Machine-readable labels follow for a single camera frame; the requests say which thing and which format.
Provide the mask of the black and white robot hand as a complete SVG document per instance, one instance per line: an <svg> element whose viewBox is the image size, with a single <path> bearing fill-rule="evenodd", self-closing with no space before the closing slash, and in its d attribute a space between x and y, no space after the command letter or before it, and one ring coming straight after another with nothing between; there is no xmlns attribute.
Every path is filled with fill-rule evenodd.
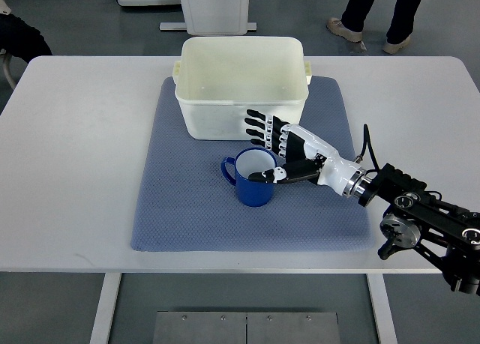
<svg viewBox="0 0 480 344"><path fill-rule="evenodd" d="M298 124L291 124L273 115L249 109L244 119L250 142L285 159L285 164L255 172L250 181L289 184L310 181L325 185L345 197L360 197L370 180L367 171L342 158L336 148Z"/></svg>

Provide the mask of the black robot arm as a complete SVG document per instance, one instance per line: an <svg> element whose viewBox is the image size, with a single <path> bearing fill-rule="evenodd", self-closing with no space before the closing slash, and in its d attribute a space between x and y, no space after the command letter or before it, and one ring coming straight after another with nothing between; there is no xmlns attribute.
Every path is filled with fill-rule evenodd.
<svg viewBox="0 0 480 344"><path fill-rule="evenodd" d="M453 292L478 295L479 213L444 202L441 193L388 163L380 168L367 125L355 161L366 152L373 168L360 177L352 194L364 207L375 197L389 203L379 225L386 242L378 256L386 260L414 250L442 272Z"/></svg>

